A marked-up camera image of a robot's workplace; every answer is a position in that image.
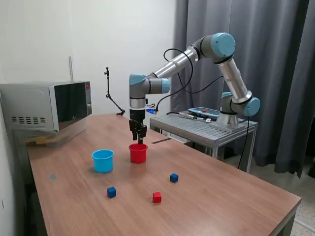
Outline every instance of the metal pole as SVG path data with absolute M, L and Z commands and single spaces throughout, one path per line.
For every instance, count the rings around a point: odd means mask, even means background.
M 73 68 L 72 68 L 72 56 L 69 56 L 69 68 L 70 68 L 70 81 L 73 83 Z

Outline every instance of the microwave door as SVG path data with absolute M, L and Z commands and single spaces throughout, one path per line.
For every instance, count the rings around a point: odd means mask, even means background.
M 88 115 L 85 90 L 85 83 L 55 86 L 59 130 Z

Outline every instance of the electrical cord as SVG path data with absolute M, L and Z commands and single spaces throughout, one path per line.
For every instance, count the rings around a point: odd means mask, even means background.
M 250 127 L 250 117 L 247 117 L 247 131 L 246 131 L 246 136 L 245 136 L 245 141 L 244 141 L 244 146 L 243 146 L 243 150 L 242 150 L 242 154 L 241 154 L 241 158 L 240 158 L 240 161 L 238 163 L 238 169 L 240 169 L 240 165 L 241 165 L 241 161 L 242 161 L 242 158 L 243 158 L 243 154 L 244 154 L 244 150 L 245 150 L 245 146 L 246 146 L 246 141 L 247 141 L 247 136 L 248 136 L 248 129 Z
M 168 51 L 165 51 L 165 52 L 164 52 L 163 57 L 164 57 L 164 59 L 165 59 L 166 61 L 169 61 L 169 59 L 167 59 L 166 56 L 165 56 L 166 52 L 168 52 Z M 184 87 L 183 82 L 182 82 L 182 79 L 181 79 L 181 76 L 179 75 L 179 73 L 177 73 L 177 76 L 178 76 L 178 78 L 179 78 L 179 81 L 180 81 L 182 87 Z M 212 81 L 211 83 L 209 83 L 206 87 L 204 87 L 203 89 L 201 89 L 201 90 L 199 90 L 199 91 L 196 91 L 196 92 L 189 92 L 188 90 L 186 90 L 186 88 L 184 88 L 184 90 L 185 90 L 187 93 L 190 93 L 190 94 L 196 94 L 196 93 L 202 92 L 203 90 L 205 90 L 206 88 L 208 88 L 211 84 L 213 84 L 215 81 L 217 81 L 219 78 L 222 78 L 222 77 L 223 77 L 223 76 L 217 77 L 215 80 L 213 80 L 213 81 Z
M 178 112 L 168 112 L 168 113 L 166 113 L 167 115 L 169 115 L 169 114 L 178 114 L 179 115 L 179 113 Z
M 191 62 L 190 58 L 187 56 L 187 54 L 184 53 L 182 50 L 179 50 L 179 49 L 177 49 L 177 48 L 170 48 L 170 49 L 167 49 L 167 50 L 164 52 L 163 55 L 165 55 L 168 51 L 171 51 L 171 50 L 175 50 L 175 51 L 181 52 L 182 54 L 184 54 L 184 55 L 187 57 L 187 59 L 188 59 L 189 62 L 190 62 L 190 65 L 191 65 L 191 73 L 190 73 L 189 80 L 188 80 L 187 84 L 185 84 L 185 86 L 181 87 L 181 88 L 180 88 L 179 90 L 177 90 L 176 92 L 173 92 L 173 93 L 171 93 L 170 95 L 167 95 L 167 96 L 161 98 L 161 99 L 158 101 L 157 106 L 156 106 L 156 108 L 155 108 L 155 111 L 156 111 L 156 112 L 158 112 L 158 106 L 159 106 L 159 104 L 160 104 L 160 102 L 161 102 L 162 100 L 164 100 L 164 99 L 166 99 L 167 97 L 170 97 L 170 96 L 172 96 L 172 95 L 174 95 L 174 94 L 177 94 L 178 92 L 180 92 L 180 91 L 182 91 L 184 88 L 186 88 L 186 86 L 190 83 L 191 78 L 192 78 L 192 74 L 193 74 L 193 65 L 192 65 L 192 62 Z

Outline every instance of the white wall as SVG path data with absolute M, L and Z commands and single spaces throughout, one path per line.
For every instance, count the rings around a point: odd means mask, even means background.
M 6 82 L 70 80 L 64 0 L 1 0 L 0 63 Z
M 68 81 L 73 56 L 74 79 L 91 81 L 93 114 L 118 111 L 105 98 L 103 72 L 110 67 L 111 95 L 128 117 L 129 74 L 149 74 L 165 63 L 163 52 L 173 46 L 175 7 L 176 0 L 1 0 L 0 83 Z M 148 96 L 150 103 L 161 97 Z M 170 100 L 159 109 L 168 112 Z M 1 236 L 22 230 L 17 219 L 23 203 L 15 198 L 22 188 L 12 160 L 0 107 Z
M 175 6 L 175 0 L 70 0 L 74 79 L 91 81 L 93 114 L 118 112 L 105 97 L 106 67 L 112 97 L 129 112 L 129 75 L 150 74 L 165 64 L 163 52 L 173 46 Z M 162 96 L 147 97 L 157 103 Z M 170 100 L 159 109 L 168 112 Z
M 0 83 L 3 82 L 0 64 Z M 16 186 L 21 179 L 14 175 L 14 162 L 8 142 L 0 105 L 0 235 L 21 235 L 23 230 L 23 201 L 16 200 Z

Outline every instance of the robotic arm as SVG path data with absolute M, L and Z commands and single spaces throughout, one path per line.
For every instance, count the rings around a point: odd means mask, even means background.
M 233 128 L 238 125 L 237 114 L 254 116 L 260 107 L 258 98 L 247 90 L 233 55 L 235 40 L 229 33 L 208 35 L 187 47 L 184 53 L 192 63 L 203 58 L 212 58 L 218 65 L 231 92 L 224 92 L 221 97 L 220 115 L 217 125 L 222 128 Z M 146 94 L 167 93 L 170 90 L 169 77 L 190 64 L 186 55 L 181 53 L 166 65 L 150 75 L 130 75 L 130 130 L 133 140 L 142 143 L 147 127 L 143 125 L 146 108 Z

